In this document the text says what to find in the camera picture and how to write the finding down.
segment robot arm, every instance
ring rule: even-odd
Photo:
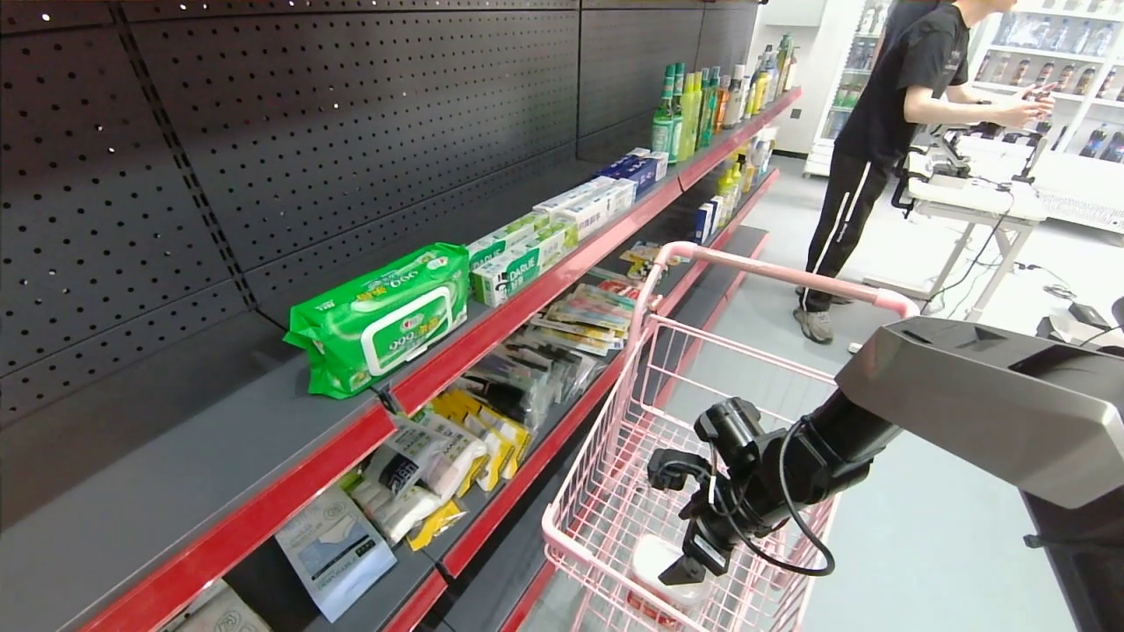
[[[679,514],[683,557],[661,575],[665,584],[722,575],[737,543],[753,547],[789,517],[801,524],[800,508],[861,482],[903,430],[1063,507],[1124,486],[1124,359],[914,317],[879,328],[835,379],[835,394],[787,431],[762,432],[738,398],[704,413],[696,434],[727,476],[695,454],[653,453],[656,489],[681,489],[687,475],[700,482]],[[827,559],[808,574],[830,572]]]

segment green bottle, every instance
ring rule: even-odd
[[[676,114],[671,108],[671,92],[676,85],[676,65],[670,64],[663,74],[663,93],[660,107],[652,117],[652,151],[671,154],[671,136],[674,133]]]
[[[671,151],[668,152],[668,164],[679,162],[679,143],[683,136],[683,76],[686,70],[682,62],[674,64],[676,83],[671,91]]]
[[[714,66],[710,69],[710,80],[707,84],[703,98],[706,105],[703,107],[703,120],[699,121],[699,146],[709,147],[710,136],[714,135],[714,115],[718,107],[718,81],[722,79],[722,69]]]

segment red shelf edge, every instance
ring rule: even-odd
[[[390,392],[398,405],[407,415],[420,410],[469,367],[475,364],[519,325],[526,323],[532,314],[545,307],[562,294],[562,290],[577,282],[590,268],[597,265],[614,249],[635,234],[641,226],[647,224],[741,144],[790,107],[800,94],[799,88],[786,92],[729,138],[708,148],[705,160],[700,156],[700,160],[696,160],[678,178],[664,179],[656,184],[656,191],[634,207],[628,215],[602,231],[592,241],[579,246],[566,259],[523,288],[487,317],[468,325],[470,331],[461,333],[455,343],[439,351],[425,364],[413,370],[407,369],[407,374],[390,386]]]
[[[83,632],[160,628],[215,578],[226,575],[277,533],[341,473],[355,467],[393,430],[387,410],[374,400],[371,409],[347,428],[118,597],[83,625]]]

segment white package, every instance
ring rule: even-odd
[[[275,538],[316,607],[332,623],[395,566],[390,545],[335,485]]]
[[[488,448],[483,441],[472,436],[466,430],[433,410],[423,410],[417,419],[402,418],[400,423],[422,426],[426,432],[445,440],[444,454],[448,459],[450,467],[442,473],[439,480],[422,478],[429,489],[441,498],[442,504],[447,503],[456,494],[477,459],[488,454]]]
[[[363,476],[378,480],[396,497],[401,497],[418,480],[426,485],[442,480],[452,462],[445,457],[448,441],[443,436],[417,424],[398,424],[397,428],[374,449]]]
[[[363,514],[379,525],[379,530],[392,544],[401,542],[414,525],[444,505],[436,494],[417,485],[396,499],[387,486],[369,478],[364,478],[352,489],[352,496],[363,507]]]
[[[242,601],[226,584],[217,595],[190,613],[175,632],[270,632],[257,613]]]

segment white table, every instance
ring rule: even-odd
[[[919,288],[874,277],[867,277],[863,282],[895,290],[918,300],[932,300],[941,288],[945,287],[949,276],[968,246],[972,229],[977,225],[984,225],[988,232],[994,229],[1003,259],[991,269],[991,278],[984,288],[984,294],[968,312],[966,319],[975,323],[979,320],[984,308],[999,289],[1004,277],[1014,269],[1015,260],[1031,233],[1046,219],[1046,213],[1030,184],[1014,182],[1010,184],[1010,191],[1000,191],[988,182],[973,182],[945,175],[930,177],[928,157],[915,153],[910,153],[907,159],[907,170],[910,174],[924,174],[930,178],[928,182],[914,175],[909,178],[907,190],[915,200],[913,211],[930,217],[963,222],[964,229],[931,287]],[[989,169],[986,164],[972,163],[972,174],[1004,182],[1009,180],[1012,172],[1005,170],[1005,165],[992,165]],[[1014,233],[1014,238],[1010,237],[1010,233]]]

